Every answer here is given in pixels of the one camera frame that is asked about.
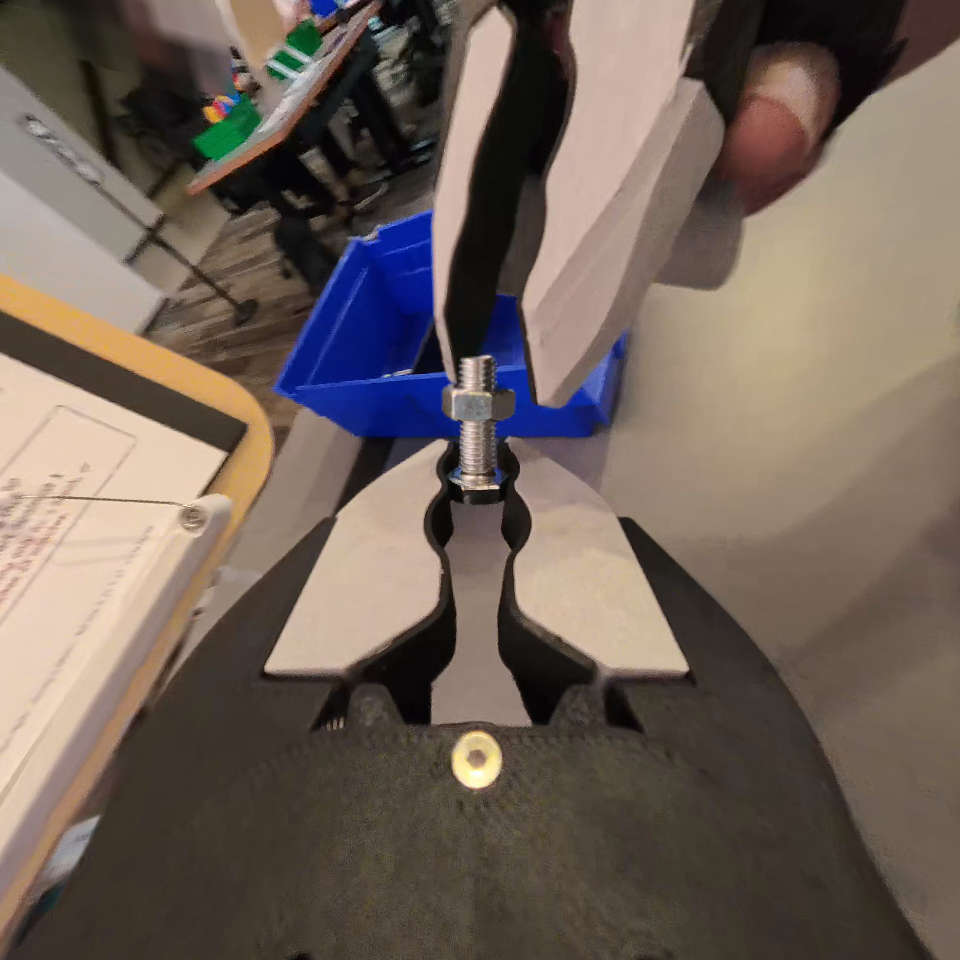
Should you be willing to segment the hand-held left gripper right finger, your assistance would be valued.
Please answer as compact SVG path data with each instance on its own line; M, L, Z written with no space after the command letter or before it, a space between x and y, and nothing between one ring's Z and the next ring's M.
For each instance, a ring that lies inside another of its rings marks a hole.
M687 682L692 673L625 528L589 484L510 439L501 534L509 546L498 653L529 720L547 724L572 689Z

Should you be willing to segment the wooden stand board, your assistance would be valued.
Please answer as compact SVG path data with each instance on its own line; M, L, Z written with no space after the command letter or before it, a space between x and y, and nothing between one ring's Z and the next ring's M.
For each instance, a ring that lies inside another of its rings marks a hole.
M30 859L22 864L6 890L2 890L1 863L2 945L6 946L27 910L27 903L45 862L100 779L126 726L159 678L162 667L172 654L174 643L184 635L227 548L257 500L270 472L274 441L269 420L258 402L234 380L216 371L6 276L2 277L4 313L246 425L244 438L226 457L217 476L204 495L199 497L215 494L230 498L234 505L231 521L198 576L188 587L149 658L135 675L126 697L105 727L77 779L46 823L38 847Z

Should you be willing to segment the silver hex bolt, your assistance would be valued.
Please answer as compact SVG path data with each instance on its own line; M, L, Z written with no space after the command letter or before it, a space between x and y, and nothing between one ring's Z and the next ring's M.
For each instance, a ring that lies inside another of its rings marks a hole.
M451 385L488 391L504 389L498 384L498 363L492 355L462 358L457 382ZM493 506L501 502L507 480L499 466L498 426L508 420L455 421L460 431L459 464L448 474L448 480L463 504Z

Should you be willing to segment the green bin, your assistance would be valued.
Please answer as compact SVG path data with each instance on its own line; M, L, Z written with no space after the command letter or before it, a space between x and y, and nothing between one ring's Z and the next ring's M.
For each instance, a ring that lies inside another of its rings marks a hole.
M294 81L318 60L323 38L314 19L300 21L265 63L267 73L280 82Z
M245 93L219 96L201 108L200 133L192 138L194 149L207 161L221 161L246 143L261 124L255 102Z

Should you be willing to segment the white metal stand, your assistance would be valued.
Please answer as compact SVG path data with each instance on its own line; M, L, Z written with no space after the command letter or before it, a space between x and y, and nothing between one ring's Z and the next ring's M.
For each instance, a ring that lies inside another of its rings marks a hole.
M2 600L2 890L46 824L234 514L210 493L160 505L144 526L108 519L56 546Z

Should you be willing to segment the person's right hand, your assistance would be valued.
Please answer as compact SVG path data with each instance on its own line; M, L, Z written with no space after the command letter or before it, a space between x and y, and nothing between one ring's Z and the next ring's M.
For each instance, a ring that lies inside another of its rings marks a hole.
M768 208L818 164L840 93L835 57L813 43L758 48L714 166L746 217Z

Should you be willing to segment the wooden desk with green bins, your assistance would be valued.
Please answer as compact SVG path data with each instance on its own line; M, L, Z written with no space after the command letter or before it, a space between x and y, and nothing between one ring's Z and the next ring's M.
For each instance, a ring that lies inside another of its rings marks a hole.
M264 115L250 137L225 157L207 162L186 184L186 193L198 196L282 146L324 95L382 5L380 1L351 2L343 8L343 15L326 18L322 22L324 41L317 55L287 83L277 105Z

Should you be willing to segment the black tripod stand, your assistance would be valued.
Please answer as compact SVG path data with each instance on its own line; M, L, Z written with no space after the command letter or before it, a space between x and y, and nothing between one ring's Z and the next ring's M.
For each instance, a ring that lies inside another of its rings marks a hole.
M199 266L189 261L178 249L172 246L162 236L162 227L159 225L148 225L138 215L129 210L119 199L111 195L102 184L102 180L90 172L80 172L78 177L94 189L97 194L106 200L115 210L119 211L128 221L137 226L144 234L147 242L161 249L169 257L173 258L180 266L186 268L194 279L200 281L208 287L220 300L227 303L233 311L232 322L235 327L242 327L252 320L258 313L259 302L255 298L238 300L221 284L215 281L200 269Z

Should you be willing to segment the blue plastic bin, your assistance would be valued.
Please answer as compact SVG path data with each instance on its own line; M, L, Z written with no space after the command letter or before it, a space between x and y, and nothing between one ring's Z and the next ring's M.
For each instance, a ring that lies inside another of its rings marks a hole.
M279 395L360 438L457 437L443 412L449 381L433 329L431 221L425 211L350 241L276 381ZM498 435L585 438L609 427L628 345L625 333L565 406L537 406L517 301L499 295L484 351L516 406Z

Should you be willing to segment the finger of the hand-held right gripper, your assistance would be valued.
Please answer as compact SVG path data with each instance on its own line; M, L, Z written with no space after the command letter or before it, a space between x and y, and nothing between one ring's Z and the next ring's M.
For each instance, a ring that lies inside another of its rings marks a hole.
M718 156L724 121L685 77L693 9L572 5L572 105L521 302L540 406L566 405L635 322Z
M543 130L543 40L510 7L461 36L434 198L434 313L445 368L479 354Z

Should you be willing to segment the silver hex nut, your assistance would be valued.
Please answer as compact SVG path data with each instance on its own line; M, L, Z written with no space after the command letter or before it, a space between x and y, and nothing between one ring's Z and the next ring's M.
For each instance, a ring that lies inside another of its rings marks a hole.
M442 412L459 423L502 423L515 414L517 396L513 390L466 389L453 385L442 392Z

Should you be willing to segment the black bordered white sheet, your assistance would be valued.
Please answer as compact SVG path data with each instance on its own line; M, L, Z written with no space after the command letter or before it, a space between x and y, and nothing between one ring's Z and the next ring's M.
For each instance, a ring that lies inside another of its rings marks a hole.
M5 313L1 341L6 781L247 426Z

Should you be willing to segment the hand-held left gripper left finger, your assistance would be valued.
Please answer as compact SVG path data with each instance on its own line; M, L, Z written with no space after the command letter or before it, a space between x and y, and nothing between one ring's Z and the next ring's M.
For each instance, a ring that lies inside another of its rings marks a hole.
M378 685L409 724L432 720L457 614L448 440L435 440L359 492L329 535L265 662L282 680Z

